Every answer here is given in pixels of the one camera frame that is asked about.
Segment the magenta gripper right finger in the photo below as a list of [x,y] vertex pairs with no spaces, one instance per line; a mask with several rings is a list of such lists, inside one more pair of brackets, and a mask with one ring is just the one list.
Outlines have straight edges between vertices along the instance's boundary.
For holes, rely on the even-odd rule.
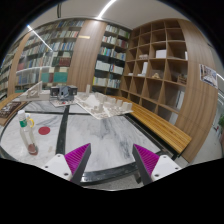
[[168,155],[159,156],[137,144],[133,145],[132,154],[144,185],[181,170]]

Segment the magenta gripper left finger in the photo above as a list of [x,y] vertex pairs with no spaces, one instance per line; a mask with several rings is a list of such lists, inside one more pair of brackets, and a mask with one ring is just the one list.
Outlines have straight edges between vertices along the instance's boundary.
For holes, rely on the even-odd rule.
[[90,155],[88,143],[65,155],[56,154],[44,165],[44,170],[79,185]]

